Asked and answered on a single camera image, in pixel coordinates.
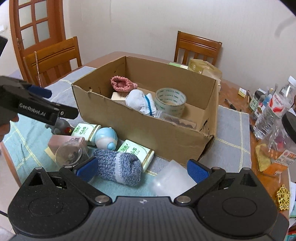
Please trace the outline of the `person's left hand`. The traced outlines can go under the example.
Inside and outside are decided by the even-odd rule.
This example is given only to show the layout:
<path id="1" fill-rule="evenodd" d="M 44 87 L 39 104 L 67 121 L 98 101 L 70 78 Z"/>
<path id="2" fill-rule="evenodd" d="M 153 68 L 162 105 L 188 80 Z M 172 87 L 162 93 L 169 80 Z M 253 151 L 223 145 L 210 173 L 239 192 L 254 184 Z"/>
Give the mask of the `person's left hand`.
<path id="1" fill-rule="evenodd" d="M 10 132 L 10 129 L 11 129 L 10 122 L 11 121 L 18 122 L 19 121 L 18 115 L 16 115 L 14 118 L 12 118 L 7 124 L 4 124 L 0 127 L 0 142 L 2 142 L 4 139 L 4 136 Z"/>

